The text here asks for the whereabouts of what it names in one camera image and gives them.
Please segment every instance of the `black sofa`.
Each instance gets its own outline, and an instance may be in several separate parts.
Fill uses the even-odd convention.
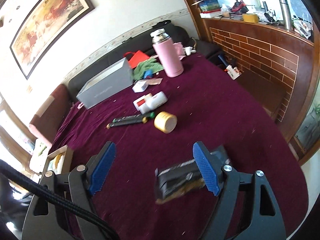
[[[218,65],[221,61],[218,55],[222,53],[222,49],[217,44],[208,43],[206,41],[200,41],[190,38],[185,29],[179,26],[175,26],[170,20],[165,20],[154,25],[151,29],[124,41],[120,46],[116,47],[112,51],[108,52],[106,55],[99,58],[89,67],[81,71],[78,75],[74,76],[68,83],[68,90],[70,92],[71,98],[74,102],[77,101],[76,95],[84,86],[84,84],[90,80],[92,77],[100,73],[102,70],[106,69],[113,63],[121,60],[124,54],[129,51],[138,51],[146,53],[149,56],[155,54],[152,47],[152,38],[150,33],[164,28],[166,32],[170,35],[174,42],[182,42],[183,46],[194,46],[196,42],[197,52],[203,54],[208,60]]]

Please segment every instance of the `red bag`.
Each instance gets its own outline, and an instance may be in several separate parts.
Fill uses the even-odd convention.
[[[137,52],[127,52],[124,54],[124,57],[129,54],[133,54],[132,58],[129,60],[131,68],[135,68],[140,62],[150,59],[150,57],[144,54],[141,50],[138,50]]]

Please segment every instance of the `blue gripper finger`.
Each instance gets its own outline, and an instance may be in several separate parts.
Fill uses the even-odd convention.
[[[210,163],[210,158],[215,157],[210,156],[210,152],[200,141],[193,145],[193,157],[196,160],[197,166],[208,190],[213,192],[215,196],[219,195],[221,190],[219,187],[219,179],[217,173],[212,167],[212,164]]]
[[[115,157],[116,145],[113,142],[107,142],[101,152],[97,155],[96,158],[99,158],[100,160],[98,160],[99,162],[96,164],[96,167],[90,176],[88,192],[91,196],[101,190]]]

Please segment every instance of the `gray box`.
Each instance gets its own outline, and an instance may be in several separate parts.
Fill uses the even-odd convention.
[[[77,99],[89,109],[133,84],[133,74],[126,58],[119,60],[90,79]]]

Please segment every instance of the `yellow round container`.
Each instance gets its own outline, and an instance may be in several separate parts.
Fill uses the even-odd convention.
[[[164,133],[170,133],[177,125],[177,117],[167,112],[159,113],[155,118],[155,127]]]
[[[253,14],[253,13],[244,13],[242,15],[243,21],[246,23],[258,23],[259,18],[258,15]]]

